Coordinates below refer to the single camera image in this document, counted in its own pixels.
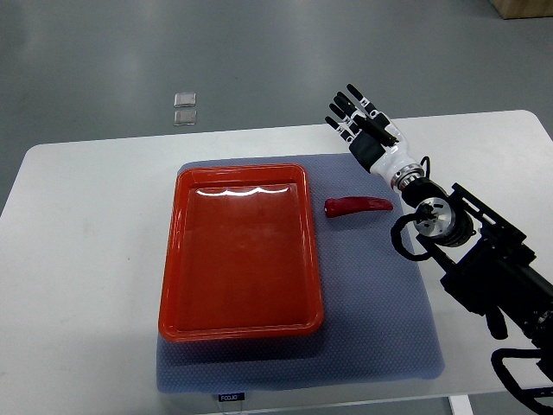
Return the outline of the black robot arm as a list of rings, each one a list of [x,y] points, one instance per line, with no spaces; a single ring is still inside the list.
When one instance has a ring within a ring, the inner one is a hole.
[[[493,370],[521,404],[550,414],[551,406],[540,400],[552,389],[523,389],[505,365],[507,359],[534,360],[552,376],[552,284],[531,268],[536,254],[525,234],[460,184],[447,194],[430,180],[427,157],[394,173],[391,186],[414,209],[392,227],[394,249],[410,261],[433,259],[445,272],[444,290],[484,316],[493,338],[507,338],[507,321],[520,328],[534,347],[495,350]]]

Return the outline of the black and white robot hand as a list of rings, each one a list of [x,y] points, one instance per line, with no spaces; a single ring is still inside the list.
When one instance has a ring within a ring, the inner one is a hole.
[[[404,134],[354,85],[338,92],[325,121],[347,143],[349,151],[367,172],[382,177],[401,191],[423,177],[424,168],[410,156]]]

